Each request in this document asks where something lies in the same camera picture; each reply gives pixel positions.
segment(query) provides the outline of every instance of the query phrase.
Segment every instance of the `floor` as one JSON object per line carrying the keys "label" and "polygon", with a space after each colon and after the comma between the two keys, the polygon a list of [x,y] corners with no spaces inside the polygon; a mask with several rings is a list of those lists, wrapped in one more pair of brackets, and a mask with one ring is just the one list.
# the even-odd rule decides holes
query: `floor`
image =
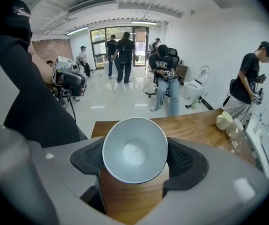
{"label": "floor", "polygon": [[[142,91],[148,83],[150,84],[145,91],[153,92],[155,89],[153,79],[148,76],[153,77],[153,74],[146,71],[144,67],[134,67],[130,75],[131,83],[124,84],[117,83],[116,74],[109,79],[104,70],[95,71],[87,80],[87,89],[81,100],[79,102],[72,100],[78,127],[88,138],[91,138],[96,121],[123,120],[130,117],[167,117],[170,103],[168,97],[164,100],[163,108],[155,112],[149,110],[149,107],[156,104],[157,99],[155,95],[148,98],[148,95]],[[208,110],[202,103],[197,103],[194,110],[187,109],[185,105],[191,102],[180,96],[179,115]],[[67,103],[67,111],[73,115],[69,103]]]}

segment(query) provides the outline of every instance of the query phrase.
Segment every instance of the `wood grain surface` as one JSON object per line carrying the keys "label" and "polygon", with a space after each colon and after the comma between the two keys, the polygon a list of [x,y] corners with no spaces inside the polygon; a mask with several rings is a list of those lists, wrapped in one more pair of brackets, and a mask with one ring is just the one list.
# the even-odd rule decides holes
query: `wood grain surface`
{"label": "wood grain surface", "polygon": [[[158,124],[167,137],[180,138],[210,147],[223,146],[231,150],[231,144],[224,131],[215,125],[216,117],[222,109],[194,113],[176,117],[150,119]],[[96,122],[93,137],[106,136],[118,121]],[[246,141],[240,152],[234,153],[255,166],[255,161]],[[169,168],[153,180],[143,184],[123,183],[109,174],[104,167],[100,174],[100,187],[107,209],[107,215],[125,224],[135,224],[162,200],[162,187],[169,179]]]}

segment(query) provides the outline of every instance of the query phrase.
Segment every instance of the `white wall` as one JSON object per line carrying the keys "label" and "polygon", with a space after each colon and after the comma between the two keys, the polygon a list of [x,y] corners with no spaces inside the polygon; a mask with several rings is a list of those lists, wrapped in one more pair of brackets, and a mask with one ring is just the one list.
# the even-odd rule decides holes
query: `white wall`
{"label": "white wall", "polygon": [[[133,26],[132,23],[119,23],[119,24],[111,24],[107,25],[106,27],[115,27],[115,26]],[[78,56],[80,52],[81,46],[86,46],[87,50],[87,56],[88,56],[88,63],[91,68],[95,69],[95,62],[93,57],[93,51],[92,51],[92,45],[91,45],[91,37],[90,37],[90,31],[95,29],[104,28],[105,26],[96,26],[94,28],[89,28],[80,32],[77,32],[75,34],[71,35],[70,38],[70,45],[72,50],[73,59],[76,60],[76,57]],[[157,37],[160,37],[161,28],[160,26],[151,25],[149,26],[149,43],[154,41]]]}
{"label": "white wall", "polygon": [[[204,65],[210,67],[205,99],[214,108],[223,103],[229,83],[236,78],[243,57],[253,53],[261,41],[269,41],[269,18],[258,11],[221,9],[215,14],[193,15],[167,26],[166,43],[176,48],[188,66],[186,81]],[[264,120],[269,123],[269,64],[260,64],[265,74],[264,100],[253,106],[255,114],[266,108]]]}

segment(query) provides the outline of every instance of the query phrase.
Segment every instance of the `beige pants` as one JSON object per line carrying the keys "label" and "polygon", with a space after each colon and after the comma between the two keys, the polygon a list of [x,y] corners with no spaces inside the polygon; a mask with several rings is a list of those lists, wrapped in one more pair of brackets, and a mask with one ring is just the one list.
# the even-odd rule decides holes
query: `beige pants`
{"label": "beige pants", "polygon": [[243,103],[233,96],[230,96],[229,100],[222,109],[229,113],[233,119],[238,118],[243,112],[246,111],[249,104]]}

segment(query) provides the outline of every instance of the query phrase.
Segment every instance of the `toilet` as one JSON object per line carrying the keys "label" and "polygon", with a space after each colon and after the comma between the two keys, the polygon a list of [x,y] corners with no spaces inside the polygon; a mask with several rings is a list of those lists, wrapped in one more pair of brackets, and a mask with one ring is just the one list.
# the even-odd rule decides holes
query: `toilet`
{"label": "toilet", "polygon": [[196,97],[203,95],[204,85],[209,76],[209,66],[201,67],[195,74],[194,80],[183,84],[183,98],[193,100]]}

